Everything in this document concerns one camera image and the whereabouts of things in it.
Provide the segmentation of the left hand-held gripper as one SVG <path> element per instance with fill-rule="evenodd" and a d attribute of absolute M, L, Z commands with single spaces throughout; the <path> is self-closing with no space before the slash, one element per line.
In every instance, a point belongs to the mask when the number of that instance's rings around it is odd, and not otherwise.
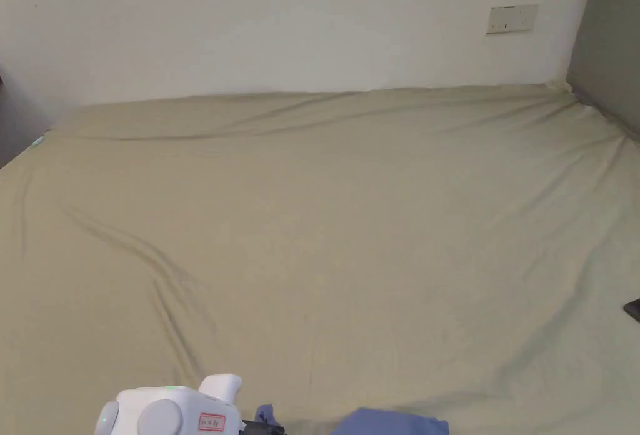
<path fill-rule="evenodd" d="M 235 374 L 206 377 L 197 389 L 139 387 L 120 392 L 97 419 L 96 434 L 284 434 L 266 415 L 244 420 L 235 405 Z"/>

